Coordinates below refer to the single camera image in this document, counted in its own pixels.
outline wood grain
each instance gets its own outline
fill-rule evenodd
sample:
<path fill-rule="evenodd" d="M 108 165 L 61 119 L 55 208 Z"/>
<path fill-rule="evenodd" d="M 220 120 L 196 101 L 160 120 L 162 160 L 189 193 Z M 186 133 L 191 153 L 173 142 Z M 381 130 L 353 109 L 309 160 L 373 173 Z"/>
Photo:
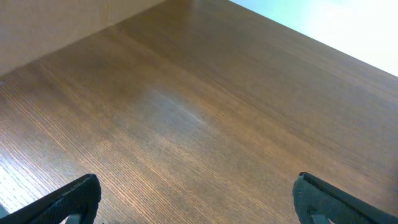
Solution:
<path fill-rule="evenodd" d="M 1 80 L 10 212 L 93 172 L 98 222 L 298 223 L 307 171 L 398 215 L 398 78 L 229 1 L 167 1 Z"/>
<path fill-rule="evenodd" d="M 1 0 L 0 76 L 162 0 Z"/>

